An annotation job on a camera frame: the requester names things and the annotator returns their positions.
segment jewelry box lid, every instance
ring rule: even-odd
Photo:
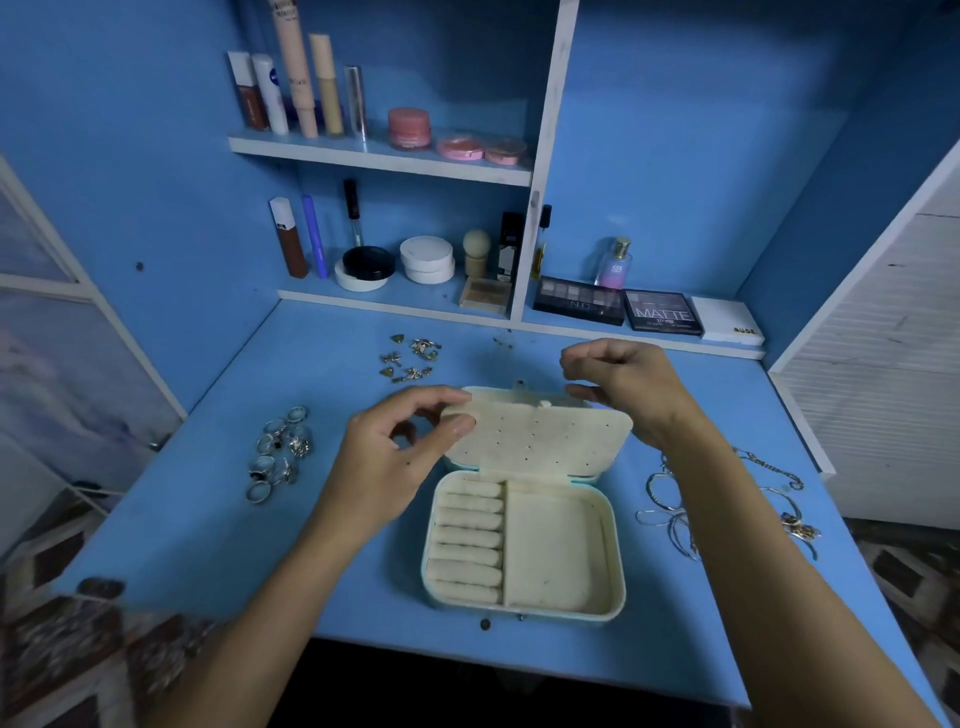
[[[566,395],[466,387],[473,400],[444,414],[472,415],[476,428],[446,452],[464,468],[502,473],[595,477],[606,471],[634,423]]]

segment matte eyeshadow palette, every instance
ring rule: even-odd
[[[685,333],[699,336],[704,332],[682,293],[636,291],[624,289],[627,316],[634,331]]]
[[[620,291],[546,276],[540,278],[534,310],[616,327],[623,326],[624,319]]]

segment blue pen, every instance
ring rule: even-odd
[[[326,278],[326,263],[324,263],[324,244],[320,242],[320,228],[317,226],[317,210],[313,207],[313,198],[302,195],[303,216],[306,217],[306,230],[310,233],[310,246],[313,248],[313,259],[317,262],[317,275]]]

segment perfume bottle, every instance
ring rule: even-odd
[[[630,261],[634,259],[628,253],[630,249],[629,237],[618,237],[613,242],[613,250],[606,253],[597,268],[597,278],[593,285],[602,285],[604,288],[623,288],[627,283],[627,272],[630,270]]]
[[[552,205],[544,205],[540,210],[540,229],[537,231],[537,248],[534,252],[534,266],[530,278],[540,280],[540,268],[543,267],[543,256],[546,255],[546,229],[550,227],[550,213]]]

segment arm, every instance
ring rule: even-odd
[[[473,430],[469,415],[438,421],[470,394],[411,387],[350,419],[324,489],[291,551],[220,640],[191,665],[148,720],[151,728],[253,728],[270,720],[326,600],[358,550],[399,516],[448,449]],[[409,419],[436,427],[416,442]],[[400,449],[393,438],[412,443]]]
[[[567,391],[631,416],[680,486],[690,530],[759,721],[935,726],[933,715],[780,525],[660,347],[600,339],[561,355]]]

